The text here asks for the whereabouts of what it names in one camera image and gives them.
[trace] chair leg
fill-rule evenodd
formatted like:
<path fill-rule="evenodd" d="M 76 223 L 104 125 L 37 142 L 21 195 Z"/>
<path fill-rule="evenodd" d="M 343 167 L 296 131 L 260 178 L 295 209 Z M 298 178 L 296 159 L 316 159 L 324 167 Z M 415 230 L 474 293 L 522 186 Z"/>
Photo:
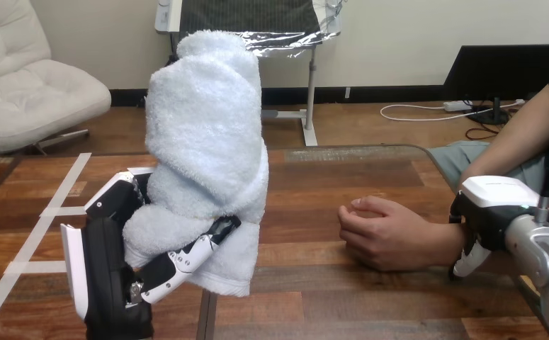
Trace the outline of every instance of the chair leg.
<path fill-rule="evenodd" d="M 70 133 L 64 133 L 63 135 L 58 135 L 54 138 L 51 138 L 50 140 L 42 140 L 34 146 L 39 149 L 43 154 L 46 154 L 45 151 L 43 151 L 44 148 L 50 147 L 51 145 L 55 145 L 61 142 L 66 142 L 68 140 L 73 140 L 74 138 L 86 136 L 89 134 L 88 130 L 80 130 L 80 131 L 74 131 Z"/>

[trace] white wall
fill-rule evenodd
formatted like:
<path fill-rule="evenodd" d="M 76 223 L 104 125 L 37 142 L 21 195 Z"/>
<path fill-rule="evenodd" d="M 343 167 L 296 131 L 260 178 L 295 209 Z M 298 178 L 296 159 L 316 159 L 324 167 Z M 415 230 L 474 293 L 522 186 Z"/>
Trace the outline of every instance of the white wall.
<path fill-rule="evenodd" d="M 110 89 L 146 88 L 169 54 L 157 0 L 31 0 L 55 60 Z M 317 86 L 442 84 L 461 45 L 549 43 L 549 0 L 349 0 L 318 49 Z M 264 87 L 303 87 L 307 55 L 263 59 Z"/>

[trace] person's fingers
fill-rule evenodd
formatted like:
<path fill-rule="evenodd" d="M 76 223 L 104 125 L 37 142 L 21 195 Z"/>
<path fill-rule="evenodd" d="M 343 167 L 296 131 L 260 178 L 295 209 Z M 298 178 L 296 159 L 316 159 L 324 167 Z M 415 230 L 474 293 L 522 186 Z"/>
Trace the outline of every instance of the person's fingers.
<path fill-rule="evenodd" d="M 383 216 L 391 215 L 398 206 L 396 202 L 374 196 L 358 198 L 357 200 L 353 200 L 351 205 L 355 210 L 375 212 Z"/>
<path fill-rule="evenodd" d="M 341 230 L 347 230 L 364 237 L 372 236 L 372 222 L 367 218 L 359 217 L 354 211 L 350 212 L 345 206 L 339 208 L 339 221 Z"/>
<path fill-rule="evenodd" d="M 373 241 L 365 238 L 362 235 L 350 232 L 347 230 L 341 230 L 339 236 L 342 240 L 347 242 L 347 246 L 361 251 L 366 256 L 374 255 Z"/>

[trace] white cable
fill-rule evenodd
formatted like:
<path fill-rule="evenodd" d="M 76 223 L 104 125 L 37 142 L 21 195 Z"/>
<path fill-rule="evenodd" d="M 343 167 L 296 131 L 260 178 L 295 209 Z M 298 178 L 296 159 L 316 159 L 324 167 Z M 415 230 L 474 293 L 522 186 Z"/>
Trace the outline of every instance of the white cable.
<path fill-rule="evenodd" d="M 500 106 L 500 108 L 509 108 L 511 106 L 517 106 L 517 105 L 521 105 L 523 103 L 523 101 L 521 101 L 520 99 L 517 100 L 515 103 L 513 104 L 509 104 L 509 105 L 503 105 L 503 106 Z M 381 108 L 380 109 L 380 115 L 382 117 L 385 117 L 389 120 L 398 120 L 398 121 L 402 121 L 402 122 L 433 122 L 433 121 L 437 121 L 437 120 L 449 120 L 449 119 L 454 119 L 454 118 L 460 118 L 460 117 L 467 117 L 469 115 L 477 115 L 479 113 L 484 113 L 484 112 L 489 112 L 489 111 L 493 111 L 492 108 L 488 108 L 487 110 L 482 110 L 482 111 L 478 111 L 478 112 L 471 112 L 471 113 L 464 113 L 462 115 L 452 115 L 451 117 L 443 117 L 443 118 L 428 118 L 428 119 L 411 119 L 411 118 L 393 118 L 393 117 L 389 117 L 387 115 L 385 115 L 383 113 L 383 111 L 387 108 L 398 108 L 398 107 L 401 107 L 401 108 L 425 108 L 425 109 L 428 109 L 428 110 L 441 110 L 443 109 L 444 107 L 441 106 L 440 108 L 429 108 L 429 107 L 426 107 L 426 106 L 414 106 L 414 105 L 401 105 L 401 104 L 395 104 L 395 105 L 389 105 L 389 106 L 385 106 L 384 108 Z"/>

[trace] computer monitor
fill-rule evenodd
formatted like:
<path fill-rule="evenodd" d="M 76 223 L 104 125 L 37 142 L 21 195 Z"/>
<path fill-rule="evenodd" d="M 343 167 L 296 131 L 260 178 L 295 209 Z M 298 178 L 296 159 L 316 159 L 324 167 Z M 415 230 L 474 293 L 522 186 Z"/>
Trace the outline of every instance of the computer monitor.
<path fill-rule="evenodd" d="M 452 101 L 491 100 L 492 111 L 468 117 L 501 125 L 508 115 L 499 101 L 529 99 L 548 82 L 549 45 L 462 46 L 443 85 L 443 96 Z"/>

